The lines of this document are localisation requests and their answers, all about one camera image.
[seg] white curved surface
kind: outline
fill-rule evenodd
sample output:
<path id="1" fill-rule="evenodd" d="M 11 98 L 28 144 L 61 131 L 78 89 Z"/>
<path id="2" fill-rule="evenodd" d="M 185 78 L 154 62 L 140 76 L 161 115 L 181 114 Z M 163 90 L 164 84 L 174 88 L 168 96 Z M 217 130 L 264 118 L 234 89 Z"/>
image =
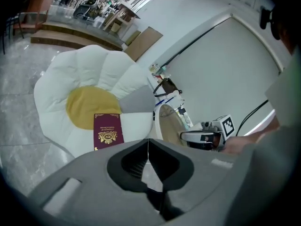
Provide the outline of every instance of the white curved surface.
<path id="1" fill-rule="evenodd" d="M 166 72 L 183 91 L 192 123 L 231 114 L 239 126 L 267 99 L 264 92 L 277 80 L 279 69 L 264 45 L 230 18 L 181 53 Z M 253 129 L 272 109 L 270 103 L 263 106 L 239 135 Z"/>
<path id="2" fill-rule="evenodd" d="M 162 135 L 161 127 L 160 127 L 160 113 L 159 112 L 163 105 L 164 104 L 158 106 L 158 108 L 156 109 L 156 115 L 155 115 L 156 136 L 160 140 L 163 140 L 163 135 Z"/>
<path id="3" fill-rule="evenodd" d="M 75 157 L 91 152 L 93 130 L 77 128 L 66 113 L 70 92 L 97 86 L 122 99 L 147 84 L 142 69 L 123 52 L 91 45 L 61 53 L 34 88 L 42 131 Z M 146 138 L 151 130 L 152 113 L 124 113 L 120 119 L 125 142 Z"/>

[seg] hand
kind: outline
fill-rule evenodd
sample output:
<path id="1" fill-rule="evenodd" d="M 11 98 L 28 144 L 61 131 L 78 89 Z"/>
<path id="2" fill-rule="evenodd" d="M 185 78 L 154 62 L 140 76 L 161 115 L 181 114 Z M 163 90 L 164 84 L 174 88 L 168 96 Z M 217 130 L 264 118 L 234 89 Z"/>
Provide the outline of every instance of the hand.
<path id="1" fill-rule="evenodd" d="M 250 136 L 246 137 L 230 137 L 225 143 L 223 153 L 240 154 L 247 144 L 255 143 Z"/>

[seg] cardboard box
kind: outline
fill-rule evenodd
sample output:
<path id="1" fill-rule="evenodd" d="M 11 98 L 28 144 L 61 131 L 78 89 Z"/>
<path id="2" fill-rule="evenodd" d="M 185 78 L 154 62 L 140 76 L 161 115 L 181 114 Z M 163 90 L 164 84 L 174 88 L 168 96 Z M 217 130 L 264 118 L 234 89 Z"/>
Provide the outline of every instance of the cardboard box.
<path id="1" fill-rule="evenodd" d="M 151 27 L 145 29 L 125 50 L 132 60 L 137 61 L 163 34 Z"/>
<path id="2" fill-rule="evenodd" d="M 125 41 L 125 44 L 127 46 L 130 46 L 130 44 L 141 34 L 140 31 L 136 31 L 134 32 L 126 41 Z"/>

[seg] gold emblem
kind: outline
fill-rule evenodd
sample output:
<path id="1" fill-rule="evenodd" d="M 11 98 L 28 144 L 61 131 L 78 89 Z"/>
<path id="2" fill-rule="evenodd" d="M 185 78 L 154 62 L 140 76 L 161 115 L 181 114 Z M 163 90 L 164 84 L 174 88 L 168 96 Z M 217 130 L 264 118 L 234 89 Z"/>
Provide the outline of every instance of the gold emblem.
<path id="1" fill-rule="evenodd" d="M 116 137 L 116 131 L 106 131 L 98 133 L 98 139 L 100 139 L 100 142 L 104 141 L 105 144 L 111 144 L 113 141 L 116 141 Z"/>
<path id="2" fill-rule="evenodd" d="M 119 118 L 118 114 L 110 114 L 110 115 L 115 116 L 116 118 Z"/>
<path id="3" fill-rule="evenodd" d="M 95 114 L 95 118 L 97 118 L 98 116 L 102 116 L 103 114 Z"/>

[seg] white petal cushion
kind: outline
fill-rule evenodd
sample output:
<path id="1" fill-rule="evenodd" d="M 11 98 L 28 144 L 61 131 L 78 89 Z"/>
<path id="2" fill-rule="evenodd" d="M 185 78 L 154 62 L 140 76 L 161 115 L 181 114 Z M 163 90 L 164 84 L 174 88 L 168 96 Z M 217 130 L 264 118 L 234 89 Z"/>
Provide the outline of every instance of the white petal cushion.
<path id="1" fill-rule="evenodd" d="M 34 88 L 42 131 L 75 157 L 93 151 L 93 131 L 74 126 L 66 113 L 70 92 L 97 86 L 122 99 L 147 84 L 143 70 L 123 52 L 91 45 L 61 53 Z M 120 119 L 125 142 L 146 138 L 151 130 L 152 113 L 124 113 Z"/>

